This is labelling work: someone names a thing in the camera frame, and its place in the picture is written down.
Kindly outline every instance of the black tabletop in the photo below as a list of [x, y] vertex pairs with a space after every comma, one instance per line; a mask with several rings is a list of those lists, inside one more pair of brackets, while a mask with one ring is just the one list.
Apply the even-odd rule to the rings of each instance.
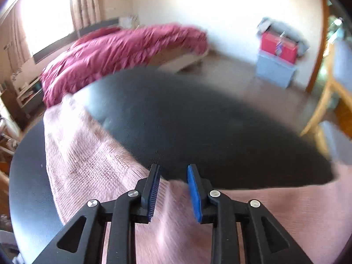
[[[186, 179], [196, 163], [217, 188], [322, 184], [329, 162], [294, 132], [233, 97], [182, 76], [135, 68], [74, 95], [145, 167]], [[10, 170], [10, 213], [21, 253], [31, 264], [61, 229], [46, 173], [44, 125], [25, 136]]]

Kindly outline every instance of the storage box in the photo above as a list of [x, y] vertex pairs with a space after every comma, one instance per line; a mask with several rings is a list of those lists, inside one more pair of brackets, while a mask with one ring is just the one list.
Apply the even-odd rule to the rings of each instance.
[[287, 38], [281, 38], [273, 33], [265, 32], [262, 35], [262, 41], [260, 44], [262, 51], [276, 55], [292, 64], [296, 63], [297, 59], [297, 44]]
[[256, 76], [277, 86], [287, 88], [296, 69], [296, 66], [275, 55], [264, 51], [258, 54]]

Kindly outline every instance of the metal screw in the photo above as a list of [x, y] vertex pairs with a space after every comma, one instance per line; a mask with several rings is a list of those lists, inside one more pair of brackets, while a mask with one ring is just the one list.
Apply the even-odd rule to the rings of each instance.
[[252, 207], [260, 207], [260, 201], [258, 201], [258, 200], [252, 200], [249, 204]]
[[136, 191], [136, 190], [130, 190], [129, 192], [128, 192], [128, 196], [129, 197], [135, 197], [135, 196], [137, 196], [138, 195], [138, 191]]
[[87, 205], [89, 207], [95, 207], [95, 206], [98, 205], [98, 201], [97, 200], [90, 200], [90, 201], [87, 202]]
[[209, 193], [209, 195], [212, 196], [212, 197], [219, 197], [220, 196], [220, 192], [218, 190], [212, 190]]

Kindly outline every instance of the red duvet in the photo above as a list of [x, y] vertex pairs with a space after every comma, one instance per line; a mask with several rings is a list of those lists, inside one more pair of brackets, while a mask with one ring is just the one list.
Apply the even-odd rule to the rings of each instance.
[[62, 97], [125, 68], [146, 65], [164, 49], [182, 47], [196, 54], [207, 48], [206, 33], [193, 27], [166, 24], [137, 30], [100, 29], [59, 55], [43, 70], [44, 103], [51, 107]]

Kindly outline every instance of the bed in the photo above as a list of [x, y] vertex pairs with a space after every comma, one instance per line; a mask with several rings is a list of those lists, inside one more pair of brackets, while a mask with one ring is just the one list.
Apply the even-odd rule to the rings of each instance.
[[78, 39], [43, 70], [45, 105], [122, 69], [154, 66], [176, 73], [208, 54], [207, 35], [195, 27], [164, 24], [138, 29], [101, 28]]

